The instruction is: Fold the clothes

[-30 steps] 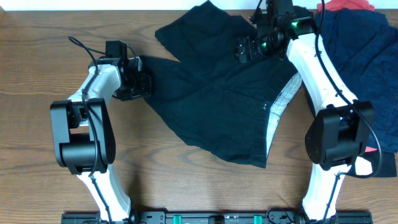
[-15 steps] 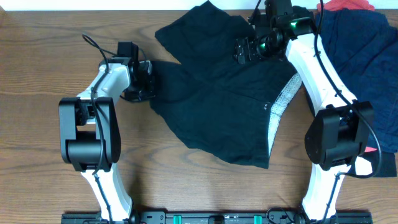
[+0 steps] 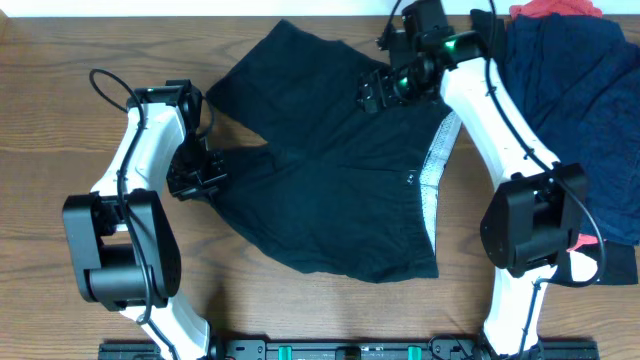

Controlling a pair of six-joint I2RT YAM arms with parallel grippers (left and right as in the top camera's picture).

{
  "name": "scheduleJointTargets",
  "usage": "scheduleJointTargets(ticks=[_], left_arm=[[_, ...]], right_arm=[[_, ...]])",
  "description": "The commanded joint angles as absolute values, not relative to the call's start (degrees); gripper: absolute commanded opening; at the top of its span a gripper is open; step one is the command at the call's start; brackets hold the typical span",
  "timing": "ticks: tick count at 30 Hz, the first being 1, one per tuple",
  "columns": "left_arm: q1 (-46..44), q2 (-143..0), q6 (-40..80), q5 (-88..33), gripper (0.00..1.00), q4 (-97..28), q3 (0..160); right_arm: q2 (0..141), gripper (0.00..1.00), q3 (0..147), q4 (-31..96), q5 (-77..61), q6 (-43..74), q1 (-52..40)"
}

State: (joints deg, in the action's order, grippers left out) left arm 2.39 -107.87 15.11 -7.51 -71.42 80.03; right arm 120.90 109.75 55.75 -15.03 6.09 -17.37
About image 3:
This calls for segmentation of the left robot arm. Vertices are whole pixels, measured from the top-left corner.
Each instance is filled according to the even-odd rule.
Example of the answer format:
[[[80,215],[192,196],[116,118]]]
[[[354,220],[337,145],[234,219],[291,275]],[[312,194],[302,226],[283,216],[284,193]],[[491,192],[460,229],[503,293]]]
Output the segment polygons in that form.
[[[108,359],[222,359],[207,320],[180,289],[181,256],[162,207],[212,199],[227,180],[221,153],[198,133],[203,97],[188,80],[140,88],[128,127],[102,178],[69,196],[62,215],[83,299],[137,322],[153,340],[140,350],[101,349]]]

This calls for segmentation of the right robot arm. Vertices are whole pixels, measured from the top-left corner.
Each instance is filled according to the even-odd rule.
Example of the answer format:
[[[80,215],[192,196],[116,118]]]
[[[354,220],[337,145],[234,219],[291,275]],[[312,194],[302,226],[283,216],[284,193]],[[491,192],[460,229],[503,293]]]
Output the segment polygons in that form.
[[[495,267],[476,359],[596,359],[587,340],[542,340],[537,322],[549,285],[597,281],[600,262],[573,252],[587,211],[587,178],[564,165],[531,130],[476,32],[387,30],[377,41],[391,67],[363,77],[358,102],[369,113],[440,98],[461,119],[493,183],[480,223]]]

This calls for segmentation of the black shorts with white waistband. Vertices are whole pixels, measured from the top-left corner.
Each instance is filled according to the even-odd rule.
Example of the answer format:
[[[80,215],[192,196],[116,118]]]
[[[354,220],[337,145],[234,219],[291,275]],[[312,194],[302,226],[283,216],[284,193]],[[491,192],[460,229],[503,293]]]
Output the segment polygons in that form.
[[[371,283],[438,276],[439,183],[461,122],[440,101],[364,112],[359,77],[380,68],[280,21],[207,91],[263,139],[224,151],[211,204],[265,255]]]

